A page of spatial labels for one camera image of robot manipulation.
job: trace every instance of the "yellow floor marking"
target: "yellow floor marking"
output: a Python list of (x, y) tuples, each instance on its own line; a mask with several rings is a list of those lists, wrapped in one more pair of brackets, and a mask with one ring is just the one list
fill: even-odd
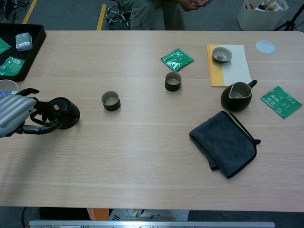
[(25, 18), (23, 19), (22, 24), (26, 24), (26, 23), (28, 22), (29, 17), (30, 17), (30, 15), (31, 15), (32, 12), (33, 12), (33, 9), (34, 9), (36, 3), (37, 3), (37, 0), (33, 0), (32, 4), (31, 4), (30, 7), (29, 7), (29, 10), (28, 10), (27, 14), (25, 15)]
[(106, 4), (103, 4), (102, 7), (101, 7), (101, 11), (100, 11), (99, 20), (98, 20), (96, 30), (101, 30), (101, 28), (103, 26), (103, 21), (104, 21), (104, 17), (105, 17), (105, 9), (106, 9)]

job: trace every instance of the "folded cloth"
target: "folded cloth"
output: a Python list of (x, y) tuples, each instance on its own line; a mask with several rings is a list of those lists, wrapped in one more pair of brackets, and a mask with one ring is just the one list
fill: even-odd
[(208, 119), (189, 133), (197, 148), (206, 155), (212, 170), (221, 169), (231, 178), (257, 155), (257, 144), (240, 121), (224, 111)]

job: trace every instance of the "stool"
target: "stool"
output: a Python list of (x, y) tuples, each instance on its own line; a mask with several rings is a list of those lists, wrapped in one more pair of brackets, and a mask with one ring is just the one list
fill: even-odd
[(129, 20), (131, 19), (131, 11), (124, 10), (125, 9), (118, 1), (116, 1), (115, 5), (112, 5), (110, 8), (108, 8), (106, 11), (106, 21), (109, 24), (109, 30), (112, 30), (110, 26), (113, 23), (125, 23), (127, 25), (127, 28), (130, 29)]

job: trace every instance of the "green packet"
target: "green packet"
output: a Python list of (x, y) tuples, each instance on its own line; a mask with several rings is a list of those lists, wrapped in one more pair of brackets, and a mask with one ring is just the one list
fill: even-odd
[(0, 38), (0, 54), (10, 49), (11, 46), (4, 42), (3, 39)]
[(191, 58), (186, 52), (184, 52), (180, 48), (167, 54), (165, 57), (161, 58), (161, 60), (174, 72), (178, 72), (184, 66), (194, 61), (193, 58)]
[(286, 119), (302, 106), (300, 102), (279, 86), (264, 95), (261, 99), (283, 119)]
[(0, 66), (0, 75), (15, 76), (19, 73), (24, 60), (8, 57), (7, 60)]

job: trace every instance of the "khaki pants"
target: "khaki pants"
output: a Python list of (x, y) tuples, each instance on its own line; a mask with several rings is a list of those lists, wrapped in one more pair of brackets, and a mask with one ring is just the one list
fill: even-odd
[[(154, 23), (155, 0), (119, 0), (127, 9), (132, 9), (131, 30), (151, 30)], [(186, 30), (181, 6), (174, 2), (162, 2), (166, 30)]]

